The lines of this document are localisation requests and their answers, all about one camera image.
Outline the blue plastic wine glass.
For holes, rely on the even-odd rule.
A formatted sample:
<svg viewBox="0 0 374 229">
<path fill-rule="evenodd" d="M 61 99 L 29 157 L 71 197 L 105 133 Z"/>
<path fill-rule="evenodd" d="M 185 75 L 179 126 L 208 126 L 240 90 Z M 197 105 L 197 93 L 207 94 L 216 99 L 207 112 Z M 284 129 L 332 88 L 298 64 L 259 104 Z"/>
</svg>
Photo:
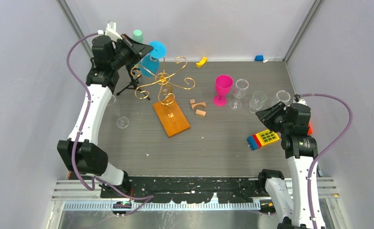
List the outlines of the blue plastic wine glass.
<svg viewBox="0 0 374 229">
<path fill-rule="evenodd" d="M 160 41 L 152 41 L 149 45 L 153 47 L 153 50 L 142 59 L 139 67 L 144 77 L 153 77 L 158 73 L 160 59 L 164 58 L 167 53 L 166 46 Z"/>
</svg>

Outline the clear wine glass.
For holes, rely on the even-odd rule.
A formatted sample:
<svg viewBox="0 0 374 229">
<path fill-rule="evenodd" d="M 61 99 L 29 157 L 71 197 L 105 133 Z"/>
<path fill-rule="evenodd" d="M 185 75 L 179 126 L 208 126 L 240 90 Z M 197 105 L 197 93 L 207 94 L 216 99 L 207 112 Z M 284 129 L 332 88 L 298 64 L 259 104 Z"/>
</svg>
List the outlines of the clear wine glass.
<svg viewBox="0 0 374 229">
<path fill-rule="evenodd" d="M 255 113 L 260 110 L 265 101 L 267 100 L 267 95 L 263 91 L 255 91 L 249 101 L 249 111 Z"/>
<path fill-rule="evenodd" d="M 290 93 L 288 93 L 285 90 L 280 90 L 272 98 L 271 106 L 274 106 L 274 105 L 278 104 L 279 102 L 282 102 L 283 104 L 288 106 L 289 103 L 290 103 L 290 99 L 291 99 Z"/>
<path fill-rule="evenodd" d="M 116 125 L 120 129 L 125 129 L 129 126 L 129 119 L 123 116 L 120 112 L 120 104 L 115 95 L 112 95 L 108 104 L 109 111 L 117 118 Z"/>
<path fill-rule="evenodd" d="M 234 99 L 229 101 L 232 110 L 239 110 L 242 107 L 241 99 L 245 97 L 249 88 L 249 82 L 246 79 L 238 79 L 233 88 Z"/>
</svg>

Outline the clear wine glass front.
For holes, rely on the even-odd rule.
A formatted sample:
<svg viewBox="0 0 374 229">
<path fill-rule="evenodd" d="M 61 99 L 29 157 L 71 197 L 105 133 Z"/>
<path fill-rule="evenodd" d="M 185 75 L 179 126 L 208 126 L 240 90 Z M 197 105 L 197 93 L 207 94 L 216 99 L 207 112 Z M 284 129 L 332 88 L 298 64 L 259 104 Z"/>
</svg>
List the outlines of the clear wine glass front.
<svg viewBox="0 0 374 229">
<path fill-rule="evenodd" d="M 238 79 L 233 88 L 234 99 L 229 101 L 232 110 L 239 110 L 242 107 L 241 99 L 245 97 L 249 88 L 249 82 L 246 79 Z"/>
</svg>

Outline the pink plastic wine glass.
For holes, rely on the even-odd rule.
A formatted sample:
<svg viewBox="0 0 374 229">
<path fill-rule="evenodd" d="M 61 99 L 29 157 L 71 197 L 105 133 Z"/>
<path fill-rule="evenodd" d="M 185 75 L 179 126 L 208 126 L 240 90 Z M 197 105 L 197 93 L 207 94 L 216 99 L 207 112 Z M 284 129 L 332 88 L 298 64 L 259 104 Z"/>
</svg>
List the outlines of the pink plastic wine glass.
<svg viewBox="0 0 374 229">
<path fill-rule="evenodd" d="M 225 106 L 227 103 L 226 96 L 231 91 L 234 84 L 233 78 L 229 75 L 219 75 L 215 80 L 216 96 L 213 98 L 213 103 L 216 106 Z"/>
</svg>

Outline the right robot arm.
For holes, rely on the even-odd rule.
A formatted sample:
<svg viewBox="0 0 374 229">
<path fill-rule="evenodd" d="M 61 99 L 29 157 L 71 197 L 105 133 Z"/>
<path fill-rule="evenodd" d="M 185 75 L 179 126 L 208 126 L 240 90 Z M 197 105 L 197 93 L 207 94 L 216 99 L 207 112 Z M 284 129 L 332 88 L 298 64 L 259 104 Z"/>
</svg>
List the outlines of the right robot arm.
<svg viewBox="0 0 374 229">
<path fill-rule="evenodd" d="M 324 229 L 317 186 L 317 142 L 308 134 L 310 107 L 300 103 L 278 102 L 257 111 L 256 116 L 270 131 L 280 134 L 281 147 L 291 172 L 292 193 L 281 171 L 263 169 L 257 190 L 270 196 L 279 218 L 279 229 Z"/>
</svg>

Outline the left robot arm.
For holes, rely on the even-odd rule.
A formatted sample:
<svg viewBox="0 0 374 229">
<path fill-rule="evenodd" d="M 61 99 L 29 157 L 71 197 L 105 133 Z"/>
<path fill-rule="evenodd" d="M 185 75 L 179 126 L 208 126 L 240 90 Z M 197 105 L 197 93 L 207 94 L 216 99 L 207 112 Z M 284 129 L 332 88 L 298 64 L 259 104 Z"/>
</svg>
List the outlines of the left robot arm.
<svg viewBox="0 0 374 229">
<path fill-rule="evenodd" d="M 86 80 L 81 80 L 70 65 L 74 48 L 92 37 L 92 67 Z M 68 51 L 66 65 L 73 77 L 85 90 L 85 98 L 78 120 L 66 140 L 60 140 L 57 151 L 68 171 L 73 172 L 85 188 L 94 190 L 82 176 L 98 180 L 105 188 L 111 189 L 118 197 L 126 197 L 131 190 L 127 172 L 109 163 L 107 153 L 98 146 L 98 134 L 108 102 L 111 100 L 117 82 L 118 70 L 130 68 L 153 50 L 153 46 L 143 44 L 122 35 L 101 35 L 92 33 L 78 40 Z"/>
</svg>

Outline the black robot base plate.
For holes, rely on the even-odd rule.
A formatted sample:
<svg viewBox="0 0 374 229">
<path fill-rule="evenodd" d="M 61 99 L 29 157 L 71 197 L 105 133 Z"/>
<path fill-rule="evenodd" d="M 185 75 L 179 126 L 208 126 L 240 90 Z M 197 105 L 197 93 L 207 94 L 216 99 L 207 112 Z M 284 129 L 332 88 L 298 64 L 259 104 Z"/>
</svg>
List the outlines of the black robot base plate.
<svg viewBox="0 0 374 229">
<path fill-rule="evenodd" d="M 216 197 L 221 204 L 248 203 L 253 198 L 268 197 L 265 183 L 256 177 L 129 177 L 117 191 L 101 184 L 102 198 L 131 196 L 137 203 L 199 204 Z"/>
</svg>

